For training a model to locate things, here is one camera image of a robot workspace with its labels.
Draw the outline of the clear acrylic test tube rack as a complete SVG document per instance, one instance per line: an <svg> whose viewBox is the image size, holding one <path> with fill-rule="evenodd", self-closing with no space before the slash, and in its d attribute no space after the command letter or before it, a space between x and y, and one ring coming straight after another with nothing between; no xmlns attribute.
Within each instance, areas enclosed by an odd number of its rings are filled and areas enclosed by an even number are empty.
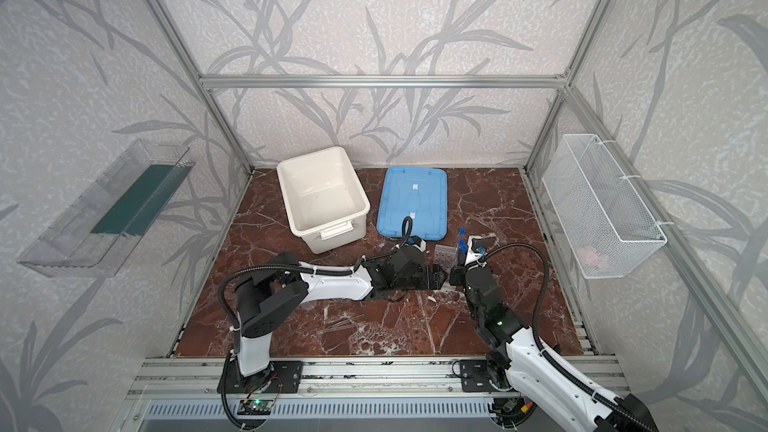
<svg viewBox="0 0 768 432"><path fill-rule="evenodd" d="M456 287L450 283L451 271L456 264L457 250L455 246L436 244L434 248L433 263L439 265L445 273L445 281L441 287L443 292L452 292Z"/></svg>

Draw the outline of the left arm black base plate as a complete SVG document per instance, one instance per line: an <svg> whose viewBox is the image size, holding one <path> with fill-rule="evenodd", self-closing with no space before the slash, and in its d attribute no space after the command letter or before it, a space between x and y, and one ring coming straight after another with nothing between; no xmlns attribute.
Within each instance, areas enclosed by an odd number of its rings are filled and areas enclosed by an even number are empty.
<svg viewBox="0 0 768 432"><path fill-rule="evenodd" d="M295 394L302 377L302 361L272 361L266 369L251 376L243 376L239 363L231 359L225 363L217 386L218 393L242 394Z"/></svg>

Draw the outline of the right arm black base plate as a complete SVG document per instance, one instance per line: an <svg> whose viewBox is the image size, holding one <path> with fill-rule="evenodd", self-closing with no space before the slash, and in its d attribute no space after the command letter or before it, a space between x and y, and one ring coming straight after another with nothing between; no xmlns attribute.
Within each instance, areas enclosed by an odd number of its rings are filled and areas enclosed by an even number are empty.
<svg viewBox="0 0 768 432"><path fill-rule="evenodd" d="M503 371L495 364L482 360L459 360L454 374L461 381L461 389L465 393L508 392L512 389Z"/></svg>

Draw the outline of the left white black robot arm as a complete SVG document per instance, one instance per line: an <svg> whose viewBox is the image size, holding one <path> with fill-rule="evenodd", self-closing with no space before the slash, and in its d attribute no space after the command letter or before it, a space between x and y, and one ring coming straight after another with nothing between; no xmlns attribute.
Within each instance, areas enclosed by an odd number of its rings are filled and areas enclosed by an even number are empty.
<svg viewBox="0 0 768 432"><path fill-rule="evenodd" d="M299 261L291 253L229 274L219 284L217 301L230 321L232 360L243 378L270 366L271 338L302 304L322 300L392 301L393 293L439 290L445 270L426 262L424 248L404 244L378 256L362 256L352 266L332 267Z"/></svg>

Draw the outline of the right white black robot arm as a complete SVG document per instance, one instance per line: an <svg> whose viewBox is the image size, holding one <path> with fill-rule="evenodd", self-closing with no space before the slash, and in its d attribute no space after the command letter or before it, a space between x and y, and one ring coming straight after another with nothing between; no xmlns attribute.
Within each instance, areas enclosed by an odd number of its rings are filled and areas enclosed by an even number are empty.
<svg viewBox="0 0 768 432"><path fill-rule="evenodd" d="M566 431L655 431L648 408L597 384L542 342L502 299L487 265L467 268L463 289L500 385L531 399Z"/></svg>

